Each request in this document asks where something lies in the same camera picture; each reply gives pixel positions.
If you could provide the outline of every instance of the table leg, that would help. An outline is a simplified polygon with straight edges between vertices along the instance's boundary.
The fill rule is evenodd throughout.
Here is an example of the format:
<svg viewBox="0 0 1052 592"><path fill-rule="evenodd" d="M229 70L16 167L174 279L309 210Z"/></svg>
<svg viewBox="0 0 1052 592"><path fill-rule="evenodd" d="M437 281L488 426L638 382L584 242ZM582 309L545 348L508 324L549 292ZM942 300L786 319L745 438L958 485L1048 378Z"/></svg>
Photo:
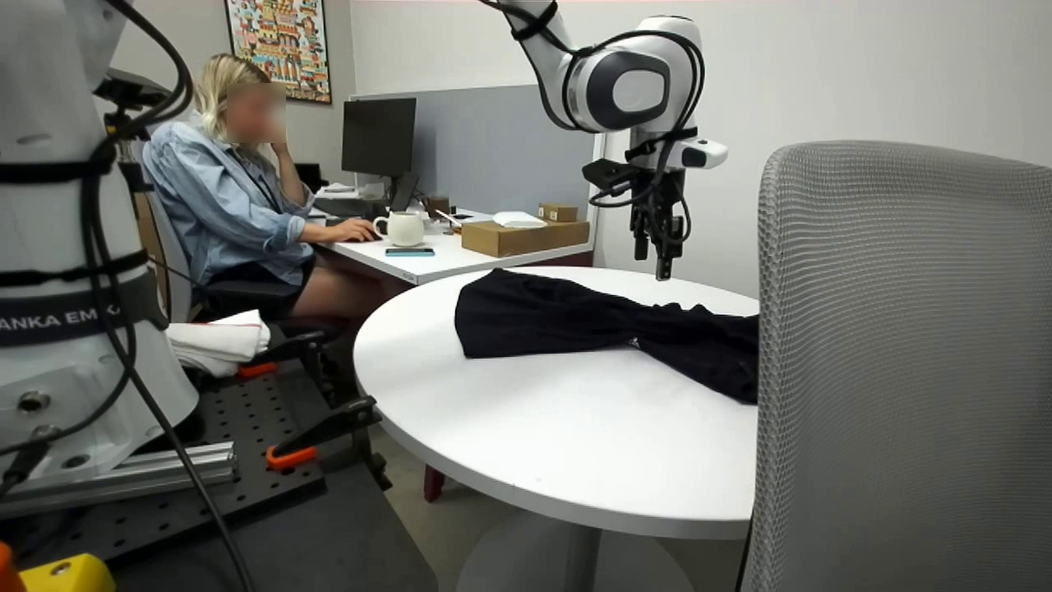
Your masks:
<svg viewBox="0 0 1052 592"><path fill-rule="evenodd" d="M530 520L489 528L459 568L457 592L691 592L655 539Z"/></svg>

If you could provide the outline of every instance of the chair backrest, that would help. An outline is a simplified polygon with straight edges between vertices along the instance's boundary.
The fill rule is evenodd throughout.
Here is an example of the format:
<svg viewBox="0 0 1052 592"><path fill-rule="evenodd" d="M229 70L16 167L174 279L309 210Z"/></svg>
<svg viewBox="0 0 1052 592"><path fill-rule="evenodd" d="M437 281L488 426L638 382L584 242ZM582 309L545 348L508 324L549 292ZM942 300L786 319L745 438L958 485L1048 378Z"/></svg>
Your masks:
<svg viewBox="0 0 1052 592"><path fill-rule="evenodd" d="M780 151L745 592L1052 590L1052 171Z"/></svg>
<svg viewBox="0 0 1052 592"><path fill-rule="evenodd" d="M185 321L192 319L195 309L195 281L192 277L192 258L185 252L185 242L176 241L165 204L158 199L158 190L137 190L135 193L137 206L137 234L151 258L162 265L162 297L169 307L169 319Z"/></svg>

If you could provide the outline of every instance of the white robot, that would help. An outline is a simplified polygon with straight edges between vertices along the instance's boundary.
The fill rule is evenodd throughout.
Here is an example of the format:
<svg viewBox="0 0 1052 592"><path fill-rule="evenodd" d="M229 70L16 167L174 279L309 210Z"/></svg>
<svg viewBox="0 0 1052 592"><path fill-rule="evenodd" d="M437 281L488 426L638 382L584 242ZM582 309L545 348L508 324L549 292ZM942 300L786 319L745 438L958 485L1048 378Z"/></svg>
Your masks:
<svg viewBox="0 0 1052 592"><path fill-rule="evenodd" d="M158 410L176 425L196 405L158 330L135 210L116 167L99 184L99 221L119 265L88 268L83 165L104 137L92 91L119 45L119 3L124 0L0 3L0 496L16 485L92 481L162 433L99 324L104 277L119 277L121 312L137 342L135 370ZM658 277L672 277L672 258L691 234L674 212L684 199L684 167L728 155L720 144L695 142L691 128L704 87L696 26L684 16L651 16L601 45L573 49L553 0L482 3L507 13L556 126L632 131L629 165L595 160L584 177L605 193L632 190L638 258L655 242Z"/></svg>

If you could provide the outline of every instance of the floor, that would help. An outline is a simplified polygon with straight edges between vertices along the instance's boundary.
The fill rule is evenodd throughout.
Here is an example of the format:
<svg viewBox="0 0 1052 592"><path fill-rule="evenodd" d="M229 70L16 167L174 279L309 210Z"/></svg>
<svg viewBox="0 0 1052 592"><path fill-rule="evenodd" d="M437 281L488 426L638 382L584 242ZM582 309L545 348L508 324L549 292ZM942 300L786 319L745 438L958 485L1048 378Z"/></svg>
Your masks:
<svg viewBox="0 0 1052 592"><path fill-rule="evenodd" d="M437 574L437 592L455 592L465 560L472 541L498 524L523 520L526 513L479 496L459 483L446 483L437 502L425 499L425 466L385 429L374 429L374 451L387 456L387 502L421 547ZM734 592L744 541L663 541L684 566L696 592Z"/></svg>

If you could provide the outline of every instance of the computer monitor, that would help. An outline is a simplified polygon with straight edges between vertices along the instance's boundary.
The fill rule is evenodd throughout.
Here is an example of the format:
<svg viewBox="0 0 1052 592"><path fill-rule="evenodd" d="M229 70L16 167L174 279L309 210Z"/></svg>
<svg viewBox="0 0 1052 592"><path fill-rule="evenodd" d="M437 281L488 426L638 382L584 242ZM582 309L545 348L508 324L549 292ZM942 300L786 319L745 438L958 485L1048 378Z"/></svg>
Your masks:
<svg viewBox="0 0 1052 592"><path fill-rule="evenodd" d="M415 171L419 97L355 97L343 108L343 171L397 181Z"/></svg>

